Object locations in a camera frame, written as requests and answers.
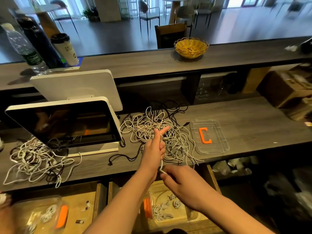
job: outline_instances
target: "monitor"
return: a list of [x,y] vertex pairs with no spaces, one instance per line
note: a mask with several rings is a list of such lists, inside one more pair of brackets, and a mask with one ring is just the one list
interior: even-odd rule
[[106,97],[14,105],[5,113],[50,149],[69,149],[69,157],[119,150],[120,122]]
[[91,70],[33,76],[30,83],[48,100],[107,97],[115,112],[122,103],[110,70]]

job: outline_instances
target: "yellow woven basket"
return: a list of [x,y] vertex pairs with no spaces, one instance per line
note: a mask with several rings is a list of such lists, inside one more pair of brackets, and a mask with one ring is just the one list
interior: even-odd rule
[[193,59],[204,54],[209,44],[201,42],[197,38],[182,38],[174,42],[174,48],[182,57]]

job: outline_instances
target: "gray wood countertop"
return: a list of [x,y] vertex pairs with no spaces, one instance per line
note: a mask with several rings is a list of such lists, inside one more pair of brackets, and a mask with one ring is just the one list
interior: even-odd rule
[[[301,63],[312,54],[303,55],[284,48],[307,39],[298,37],[211,45],[203,56],[196,59],[182,58],[174,49],[88,56],[84,57],[78,71],[109,69],[114,78],[125,78],[213,68],[221,70],[242,65],[262,67]],[[0,65],[0,90],[32,87],[30,77],[21,76],[21,72],[28,68],[26,63]]]
[[[224,160],[229,156],[235,157],[235,154],[239,156],[240,153],[245,152],[312,141],[311,128],[305,126],[302,121],[290,120],[263,97],[190,106],[184,114],[176,114],[175,117],[180,125],[194,119],[214,119],[220,123],[230,149],[224,154],[206,156],[194,152],[194,157],[205,162]],[[2,131],[1,135],[5,141],[10,141],[12,137],[25,138],[25,131],[21,129],[19,131],[19,133],[17,129]],[[119,148],[118,153],[134,157],[139,144],[130,142],[130,134],[125,134],[124,139],[126,147]],[[4,150],[0,153],[0,190],[8,191],[46,185],[45,179],[38,183],[27,181],[2,185],[8,169],[13,165],[13,162],[9,160],[9,152],[16,145],[16,142],[6,143]],[[112,166],[108,166],[108,159],[113,154],[116,153],[83,156],[82,163],[73,170],[69,181],[137,170],[141,154],[133,162],[129,162],[125,157],[119,157],[113,161]],[[80,157],[76,157],[75,160],[78,163]],[[64,169],[63,179],[67,177],[68,172],[69,167]]]

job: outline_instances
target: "bottle label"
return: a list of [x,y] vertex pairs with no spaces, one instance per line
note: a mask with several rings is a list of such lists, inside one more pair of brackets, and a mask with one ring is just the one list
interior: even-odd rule
[[36,52],[21,56],[25,59],[28,65],[38,65],[42,62],[41,57]]

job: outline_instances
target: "drawer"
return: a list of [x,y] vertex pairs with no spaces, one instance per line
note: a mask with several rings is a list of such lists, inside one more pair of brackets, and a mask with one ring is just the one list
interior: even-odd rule
[[[106,205],[107,188],[97,182],[81,183],[59,188],[42,189],[37,191],[15,192],[13,201],[22,201],[46,196],[60,195],[62,201],[68,205],[68,217],[63,234],[82,234],[92,223]],[[90,202],[90,209],[86,208],[86,202]]]
[[[196,166],[195,170],[205,179],[205,181],[211,187],[213,187],[216,191],[221,193],[210,165],[202,163]],[[123,187],[123,185],[130,179],[130,177],[131,176],[116,177],[116,178],[113,178],[112,181],[109,182],[107,204],[109,204],[112,201],[112,199],[116,196],[116,194]],[[192,234],[223,233],[223,231],[218,226],[216,226],[212,221],[210,221],[206,217],[203,217],[200,221],[191,222],[191,223],[182,223],[182,224],[177,224],[177,225],[169,226],[169,227],[167,226],[167,227],[159,228],[158,230],[163,231],[164,233],[167,233],[173,228],[180,228]]]

